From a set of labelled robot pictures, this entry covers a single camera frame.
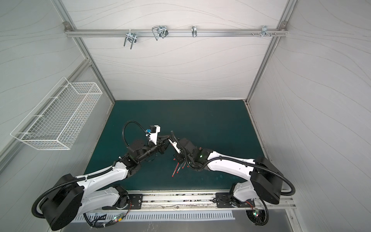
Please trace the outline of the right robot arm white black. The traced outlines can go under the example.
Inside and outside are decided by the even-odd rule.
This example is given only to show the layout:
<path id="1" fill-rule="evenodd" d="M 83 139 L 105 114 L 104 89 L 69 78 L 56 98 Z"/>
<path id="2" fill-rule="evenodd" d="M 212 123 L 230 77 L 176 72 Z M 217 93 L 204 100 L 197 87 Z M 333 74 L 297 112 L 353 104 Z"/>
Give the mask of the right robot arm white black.
<path id="1" fill-rule="evenodd" d="M 240 177 L 244 182 L 232 185 L 226 205 L 237 207 L 246 201 L 260 199 L 273 205 L 281 196 L 296 193 L 294 185 L 265 157 L 242 159 L 226 156 L 211 149 L 198 148 L 188 139 L 169 139 L 176 150 L 174 158 L 196 172 L 223 172 Z"/>

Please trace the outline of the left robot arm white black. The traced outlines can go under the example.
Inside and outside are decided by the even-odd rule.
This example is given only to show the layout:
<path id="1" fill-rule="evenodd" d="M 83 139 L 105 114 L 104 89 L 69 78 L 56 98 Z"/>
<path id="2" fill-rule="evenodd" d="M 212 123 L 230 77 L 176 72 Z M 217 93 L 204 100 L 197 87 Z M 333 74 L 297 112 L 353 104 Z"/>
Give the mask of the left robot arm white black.
<path id="1" fill-rule="evenodd" d="M 78 177 L 71 174 L 62 176 L 54 187 L 35 200 L 31 213 L 36 218 L 46 219 L 49 227 L 58 231 L 77 216 L 97 208 L 126 207 L 129 202 L 126 190 L 111 184 L 135 175 L 148 157 L 157 152 L 163 154 L 169 146 L 169 139 L 170 136 L 160 136 L 156 143 L 150 142 L 148 146 L 137 140 L 111 166 Z"/>

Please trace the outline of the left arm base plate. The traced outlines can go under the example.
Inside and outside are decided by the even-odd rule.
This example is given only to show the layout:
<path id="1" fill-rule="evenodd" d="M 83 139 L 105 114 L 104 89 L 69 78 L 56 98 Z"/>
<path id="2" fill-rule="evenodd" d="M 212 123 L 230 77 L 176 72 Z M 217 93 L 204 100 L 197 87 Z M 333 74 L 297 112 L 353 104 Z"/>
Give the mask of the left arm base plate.
<path id="1" fill-rule="evenodd" d="M 142 194 L 129 194 L 125 200 L 119 200 L 119 203 L 115 203 L 113 206 L 105 206 L 103 210 L 127 210 L 129 207 L 131 209 L 141 209 L 143 202 Z"/>

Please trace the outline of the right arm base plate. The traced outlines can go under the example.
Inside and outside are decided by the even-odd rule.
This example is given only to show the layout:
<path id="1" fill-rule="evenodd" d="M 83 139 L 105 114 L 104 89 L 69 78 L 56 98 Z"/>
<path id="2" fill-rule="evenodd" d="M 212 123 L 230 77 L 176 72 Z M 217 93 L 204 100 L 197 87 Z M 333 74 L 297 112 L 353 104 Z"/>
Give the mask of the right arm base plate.
<path id="1" fill-rule="evenodd" d="M 242 202 L 231 197 L 227 192 L 217 192 L 212 202 L 217 208 L 255 208 L 254 200 Z"/>

